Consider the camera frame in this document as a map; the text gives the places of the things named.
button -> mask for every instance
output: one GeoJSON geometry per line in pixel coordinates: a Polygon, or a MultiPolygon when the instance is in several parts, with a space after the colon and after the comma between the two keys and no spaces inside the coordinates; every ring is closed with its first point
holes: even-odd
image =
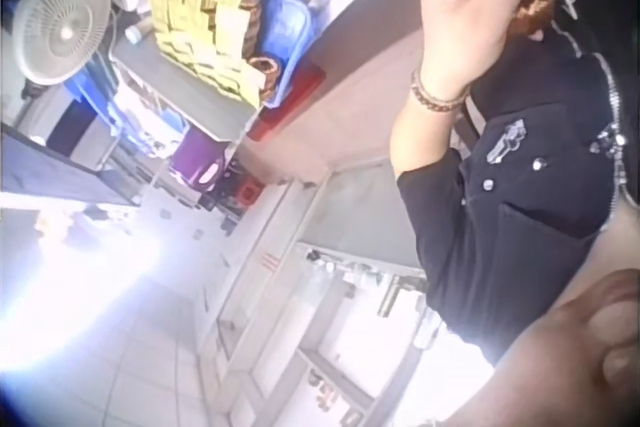
{"type": "Polygon", "coordinates": [[[536,160],[533,161],[533,170],[538,171],[538,170],[542,170],[547,166],[547,161],[544,160],[542,157],[538,157],[536,160]]]}

sleeve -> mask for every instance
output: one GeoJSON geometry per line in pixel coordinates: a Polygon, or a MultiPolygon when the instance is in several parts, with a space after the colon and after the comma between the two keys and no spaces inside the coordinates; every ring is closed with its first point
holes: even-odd
{"type": "Polygon", "coordinates": [[[452,257],[465,257],[463,252],[456,252],[467,246],[468,231],[460,162],[458,151],[449,149],[435,164],[398,178],[400,195],[416,234],[418,258],[432,285],[450,276],[447,267],[452,257]]]}

person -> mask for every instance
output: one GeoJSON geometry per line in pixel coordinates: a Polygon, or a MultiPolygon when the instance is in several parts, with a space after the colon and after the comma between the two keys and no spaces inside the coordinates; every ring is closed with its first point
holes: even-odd
{"type": "Polygon", "coordinates": [[[537,320],[443,427],[640,425],[640,272],[605,276],[537,320]]]}
{"type": "Polygon", "coordinates": [[[640,268],[637,146],[611,68],[557,26],[507,40],[520,2],[421,0],[423,60],[390,143],[427,302],[494,365],[552,307],[640,268]],[[461,161],[469,86],[486,127],[461,161]]]}

bracelet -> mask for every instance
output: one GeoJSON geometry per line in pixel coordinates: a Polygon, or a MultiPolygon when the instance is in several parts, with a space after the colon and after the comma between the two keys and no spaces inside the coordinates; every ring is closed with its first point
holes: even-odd
{"type": "Polygon", "coordinates": [[[427,110],[431,110],[433,112],[452,112],[464,105],[465,100],[469,95],[469,87],[467,86],[464,89],[464,92],[457,98],[453,100],[440,100],[435,97],[429,95],[429,93],[422,86],[422,82],[420,82],[420,76],[418,75],[418,71],[414,70],[411,75],[411,93],[416,98],[418,102],[420,102],[427,110]]]}

fan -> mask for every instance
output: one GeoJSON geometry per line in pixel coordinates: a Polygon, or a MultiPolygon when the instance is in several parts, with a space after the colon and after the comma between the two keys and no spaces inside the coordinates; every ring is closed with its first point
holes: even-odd
{"type": "Polygon", "coordinates": [[[53,85],[78,72],[109,25],[111,0],[20,0],[13,34],[24,75],[53,85]]]}

